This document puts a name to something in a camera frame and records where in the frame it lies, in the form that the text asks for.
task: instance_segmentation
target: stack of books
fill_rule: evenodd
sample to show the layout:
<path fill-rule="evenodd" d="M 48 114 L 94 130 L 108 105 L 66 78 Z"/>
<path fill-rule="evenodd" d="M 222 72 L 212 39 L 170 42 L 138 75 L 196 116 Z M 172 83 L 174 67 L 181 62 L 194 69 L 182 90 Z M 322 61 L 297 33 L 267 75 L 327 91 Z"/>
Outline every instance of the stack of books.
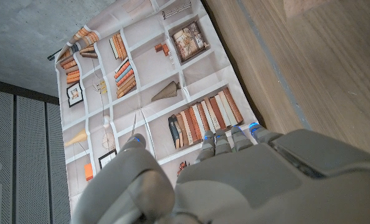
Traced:
<path fill-rule="evenodd" d="M 207 130 L 215 133 L 241 122 L 243 117 L 228 88 L 168 118 L 176 149 L 199 143 Z"/>
<path fill-rule="evenodd" d="M 85 47 L 80 51 L 80 55 L 83 57 L 89 57 L 89 58 L 98 58 L 97 53 L 95 52 L 95 48 L 92 45 L 89 45 L 88 47 Z"/>
<path fill-rule="evenodd" d="M 124 60 L 127 58 L 127 51 L 125 50 L 123 39 L 120 34 L 115 34 L 109 39 L 111 49 L 115 55 L 115 59 L 118 58 Z"/>
<path fill-rule="evenodd" d="M 125 58 L 121 66 L 115 70 L 115 79 L 117 85 L 117 98 L 127 94 L 132 88 L 136 86 L 134 70 L 128 58 Z"/>
<path fill-rule="evenodd" d="M 73 38 L 75 39 L 75 41 L 82 39 L 85 42 L 86 46 L 92 45 L 99 40 L 99 37 L 96 33 L 89 32 L 84 27 L 82 27 L 76 34 L 74 34 Z"/>
<path fill-rule="evenodd" d="M 76 44 L 73 44 L 73 46 L 69 47 L 69 49 L 67 49 L 60 58 L 67 58 L 73 55 L 75 52 L 78 52 L 78 46 Z"/>
<path fill-rule="evenodd" d="M 67 84 L 76 83 L 80 81 L 80 70 L 78 69 L 78 65 L 76 61 L 74 60 L 73 55 L 64 59 L 60 63 L 60 66 L 66 72 L 66 83 Z"/>

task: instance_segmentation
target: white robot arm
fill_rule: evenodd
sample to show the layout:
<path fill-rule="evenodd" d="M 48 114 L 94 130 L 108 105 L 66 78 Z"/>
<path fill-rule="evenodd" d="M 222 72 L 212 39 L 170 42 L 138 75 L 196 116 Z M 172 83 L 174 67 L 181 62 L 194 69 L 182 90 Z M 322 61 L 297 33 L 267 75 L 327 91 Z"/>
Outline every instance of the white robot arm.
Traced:
<path fill-rule="evenodd" d="M 202 151 L 173 190 L 132 136 L 85 189 L 72 223 L 370 223 L 370 154 L 322 134 L 272 133 L 253 146 L 231 129 L 206 131 Z"/>

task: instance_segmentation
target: blue led light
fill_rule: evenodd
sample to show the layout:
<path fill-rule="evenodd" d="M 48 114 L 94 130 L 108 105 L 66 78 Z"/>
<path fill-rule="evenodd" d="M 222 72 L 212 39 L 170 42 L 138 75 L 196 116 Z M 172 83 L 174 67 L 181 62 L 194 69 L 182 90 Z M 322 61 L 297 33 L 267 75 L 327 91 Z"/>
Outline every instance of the blue led light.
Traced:
<path fill-rule="evenodd" d="M 258 123 L 251 123 L 249 128 L 251 128 L 252 126 L 256 126 L 256 125 L 259 125 Z"/>

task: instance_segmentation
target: decorative vase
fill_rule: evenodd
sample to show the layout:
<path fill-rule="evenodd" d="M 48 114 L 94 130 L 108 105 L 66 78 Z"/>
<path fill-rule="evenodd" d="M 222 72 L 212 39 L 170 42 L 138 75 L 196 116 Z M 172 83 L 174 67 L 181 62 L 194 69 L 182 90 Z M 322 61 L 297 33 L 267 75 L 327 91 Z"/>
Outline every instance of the decorative vase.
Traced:
<path fill-rule="evenodd" d="M 179 83 L 175 83 L 174 81 L 172 81 L 152 98 L 152 102 L 177 96 L 177 90 L 179 90 L 180 88 L 181 87 L 179 86 Z"/>

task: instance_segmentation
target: book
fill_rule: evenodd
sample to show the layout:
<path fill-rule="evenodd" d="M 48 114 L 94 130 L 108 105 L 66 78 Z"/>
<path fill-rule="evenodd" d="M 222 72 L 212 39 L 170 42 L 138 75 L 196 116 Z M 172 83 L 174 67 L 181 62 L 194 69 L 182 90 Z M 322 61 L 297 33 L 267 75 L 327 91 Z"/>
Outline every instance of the book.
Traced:
<path fill-rule="evenodd" d="M 94 52 L 94 51 L 95 51 L 95 47 L 93 45 L 90 45 L 88 47 L 85 47 L 84 49 L 81 49 L 80 53 Z"/>
<path fill-rule="evenodd" d="M 89 33 L 88 36 L 90 36 L 90 38 L 91 38 L 91 40 L 92 40 L 93 43 L 95 43 L 97 41 L 97 39 L 95 38 L 95 35 L 94 35 L 93 32 Z"/>
<path fill-rule="evenodd" d="M 225 112 L 225 108 L 224 108 L 224 105 L 222 104 L 220 96 L 216 95 L 216 96 L 214 96 L 214 98 L 216 99 L 218 109 L 220 110 L 222 119 L 224 120 L 225 127 L 230 126 L 230 121 L 229 121 L 227 112 Z"/>
<path fill-rule="evenodd" d="M 81 56 L 88 57 L 88 58 L 98 58 L 97 53 L 81 53 Z"/>
<path fill-rule="evenodd" d="M 66 72 L 66 74 L 69 74 L 70 72 L 74 72 L 76 70 L 78 70 L 78 65 L 66 69 L 65 72 Z"/>
<path fill-rule="evenodd" d="M 66 74 L 67 76 L 69 75 L 73 75 L 73 74 L 76 74 L 76 73 L 80 73 L 80 70 L 76 70 L 76 71 L 72 71 L 72 72 L 69 72 L 68 74 Z"/>
<path fill-rule="evenodd" d="M 119 86 L 117 86 L 117 90 L 119 90 L 120 88 L 122 88 L 123 85 L 125 85 L 126 83 L 128 83 L 134 77 L 135 76 L 134 76 L 134 73 L 133 73 L 132 75 L 130 75 L 130 77 L 126 78 L 126 80 L 122 84 L 120 84 Z"/>
<path fill-rule="evenodd" d="M 173 143 L 174 143 L 174 146 L 175 146 L 175 137 L 174 137 L 173 129 L 172 129 L 172 127 L 171 127 L 171 122 L 172 122 L 172 118 L 171 118 L 171 117 L 169 117 L 169 118 L 168 118 L 168 129 L 170 130 L 171 138 L 173 139 Z"/>
<path fill-rule="evenodd" d="M 243 117 L 238 109 L 238 107 L 236 106 L 236 103 L 232 97 L 232 95 L 230 94 L 230 91 L 228 88 L 225 88 L 223 90 L 224 94 L 225 94 L 225 97 L 227 98 L 228 100 L 228 104 L 229 104 L 229 107 L 230 109 L 232 110 L 234 116 L 235 116 L 235 119 L 236 119 L 236 122 L 239 124 L 240 122 L 243 121 Z"/>
<path fill-rule="evenodd" d="M 200 116 L 199 109 L 197 108 L 197 105 L 192 106 L 193 113 L 195 114 L 197 125 L 199 125 L 199 130 L 200 130 L 200 139 L 203 138 L 204 133 L 206 132 L 204 130 L 203 122 L 202 122 L 202 117 Z"/>
<path fill-rule="evenodd" d="M 94 38 L 95 41 L 98 41 L 99 40 L 99 37 L 98 37 L 98 35 L 95 32 L 91 32 L 90 34 L 93 36 L 93 38 Z"/>
<path fill-rule="evenodd" d="M 71 62 L 69 62 L 69 63 L 65 64 L 65 65 L 63 66 L 63 68 L 64 68 L 64 69 L 68 69 L 68 68 L 71 68 L 71 67 L 73 67 L 73 66 L 75 66 L 75 65 L 77 65 L 77 62 L 76 62 L 75 60 L 73 60 L 73 61 L 71 61 Z"/>
<path fill-rule="evenodd" d="M 170 126 L 171 135 L 173 136 L 173 141 L 176 149 L 179 149 L 180 147 L 180 138 L 177 131 L 177 127 L 175 126 L 173 117 L 168 118 L 168 123 Z"/>
<path fill-rule="evenodd" d="M 195 112 L 193 111 L 192 106 L 189 108 L 189 114 L 191 115 L 193 128 L 195 129 L 195 132 L 196 132 L 196 140 L 200 140 L 202 139 L 202 134 L 200 133 L 199 124 L 197 123 L 196 115 L 195 115 Z"/>
<path fill-rule="evenodd" d="M 163 49 L 163 46 L 161 45 L 161 44 L 158 44 L 158 45 L 156 45 L 155 47 L 154 47 L 154 50 L 156 51 L 156 53 L 157 52 L 159 52 L 160 50 L 162 50 Z"/>
<path fill-rule="evenodd" d="M 71 78 L 77 78 L 77 77 L 80 77 L 80 72 L 68 75 L 68 76 L 66 76 L 66 79 L 69 80 Z"/>
<path fill-rule="evenodd" d="M 135 77 L 130 79 L 126 84 L 124 84 L 120 89 L 117 90 L 117 95 L 119 95 L 122 91 L 124 91 L 131 83 L 135 81 Z"/>
<path fill-rule="evenodd" d="M 177 117 L 179 128 L 181 128 L 181 133 L 182 133 L 182 136 L 183 136 L 183 140 L 182 140 L 183 146 L 188 146 L 189 141 L 187 140 L 187 132 L 186 132 L 186 129 L 185 129 L 183 116 L 179 113 L 175 117 Z"/>
<path fill-rule="evenodd" d="M 193 144 L 192 133 L 191 133 L 191 129 L 189 128 L 188 121 L 186 119 L 185 111 L 181 111 L 180 114 L 183 117 L 188 144 L 191 145 Z"/>
<path fill-rule="evenodd" d="M 121 48 L 118 48 L 117 52 L 118 52 L 118 58 L 123 60 L 123 51 L 121 50 Z"/>
<path fill-rule="evenodd" d="M 76 83 L 76 82 L 78 82 L 78 81 L 80 81 L 80 77 L 67 79 L 67 80 L 66 80 L 66 83 L 67 83 L 67 84 L 71 84 L 71 83 Z"/>
<path fill-rule="evenodd" d="M 163 44 L 163 52 L 164 52 L 164 55 L 167 57 L 168 56 L 168 47 L 167 47 L 167 44 Z"/>
<path fill-rule="evenodd" d="M 113 42 L 115 43 L 115 48 L 118 54 L 118 58 L 123 59 L 123 55 L 121 54 L 120 47 L 118 45 L 118 39 L 116 35 L 113 35 Z"/>
<path fill-rule="evenodd" d="M 130 70 L 120 81 L 118 81 L 116 84 L 117 86 L 120 86 L 127 78 L 134 75 L 134 70 Z"/>
<path fill-rule="evenodd" d="M 92 42 L 91 38 L 90 38 L 88 35 L 86 35 L 86 36 L 84 36 L 84 37 L 85 37 L 85 40 L 86 40 L 86 42 L 85 42 L 85 43 L 87 43 L 87 46 L 89 46 L 89 45 L 93 44 L 93 42 Z"/>
<path fill-rule="evenodd" d="M 220 92 L 218 93 L 218 95 L 220 96 L 220 99 L 221 99 L 221 101 L 222 101 L 222 104 L 224 105 L 225 112 L 227 112 L 227 115 L 228 115 L 228 118 L 229 118 L 230 124 L 231 124 L 232 126 L 236 125 L 236 124 L 237 124 L 237 122 L 236 122 L 236 119 L 235 119 L 234 113 L 233 113 L 233 112 L 232 112 L 232 110 L 230 109 L 230 106 L 229 106 L 229 103 L 228 103 L 227 98 L 225 97 L 224 91 L 220 91 Z"/>
<path fill-rule="evenodd" d="M 118 45 L 120 46 L 121 52 L 123 54 L 123 59 L 124 59 L 127 57 L 127 52 L 125 50 L 124 42 L 120 34 L 117 35 L 117 39 L 118 39 Z"/>
<path fill-rule="evenodd" d="M 212 120 L 211 120 L 211 117 L 210 117 L 210 113 L 209 113 L 209 109 L 207 109 L 206 102 L 204 100 L 201 101 L 201 105 L 203 107 L 204 115 L 206 116 L 207 122 L 209 123 L 210 131 L 212 131 L 215 134 L 216 133 L 216 129 L 215 129 L 213 123 L 212 123 Z"/>
<path fill-rule="evenodd" d="M 225 126 L 225 123 L 224 123 L 224 119 L 222 119 L 221 112 L 220 112 L 220 109 L 218 108 L 218 104 L 217 104 L 216 99 L 214 97 L 212 97 L 209 100 L 210 100 L 212 110 L 214 111 L 214 114 L 216 115 L 218 123 L 220 124 L 220 128 L 225 129 L 226 126 Z"/>
<path fill-rule="evenodd" d="M 195 131 L 195 127 L 193 126 L 193 123 L 192 123 L 191 115 L 189 114 L 189 109 L 185 109 L 184 113 L 185 113 L 187 125 L 189 126 L 189 130 L 191 132 L 192 140 L 195 142 L 195 141 L 197 141 L 196 131 Z"/>
<path fill-rule="evenodd" d="M 127 61 L 123 64 L 123 66 L 121 66 L 121 68 L 115 74 L 115 79 L 118 78 L 128 68 L 128 66 L 130 66 L 130 61 Z"/>
<path fill-rule="evenodd" d="M 184 146 L 183 132 L 181 131 L 181 127 L 179 127 L 177 117 L 175 115 L 172 115 L 171 117 L 173 118 L 175 127 L 177 128 L 177 132 L 179 136 L 179 147 L 183 147 Z"/>
<path fill-rule="evenodd" d="M 204 101 L 206 102 L 207 109 L 209 110 L 211 121 L 212 121 L 212 123 L 214 125 L 214 130 L 220 129 L 221 126 L 220 126 L 220 124 L 218 122 L 218 119 L 217 119 L 216 114 L 214 113 L 214 110 L 212 109 L 212 106 L 210 104 L 210 100 L 207 97 L 205 97 L 204 98 Z"/>
<path fill-rule="evenodd" d="M 111 50 L 113 51 L 113 54 L 115 55 L 115 59 L 118 59 L 118 53 L 117 53 L 115 44 L 113 43 L 113 38 L 109 39 L 109 43 L 110 43 L 110 46 L 111 46 Z"/>
<path fill-rule="evenodd" d="M 68 58 L 64 58 L 64 60 L 60 63 L 60 66 L 63 68 L 63 66 L 71 61 L 74 60 L 74 56 L 71 55 Z"/>
<path fill-rule="evenodd" d="M 209 123 L 207 122 L 206 114 L 204 113 L 204 109 L 203 109 L 202 104 L 201 103 L 196 103 L 196 105 L 197 105 L 197 110 L 199 110 L 199 114 L 200 114 L 200 117 L 202 119 L 204 130 L 205 131 L 210 130 L 210 126 L 209 126 Z"/>
<path fill-rule="evenodd" d="M 136 86 L 136 82 L 135 81 L 133 81 L 133 83 L 131 83 L 124 91 L 122 91 L 117 96 L 117 98 L 120 98 L 120 97 L 124 96 L 125 94 L 127 94 L 132 88 L 134 88 L 134 86 Z"/>
<path fill-rule="evenodd" d="M 129 65 L 125 70 L 124 72 L 116 78 L 116 82 L 120 81 L 130 70 L 132 70 L 132 66 Z"/>

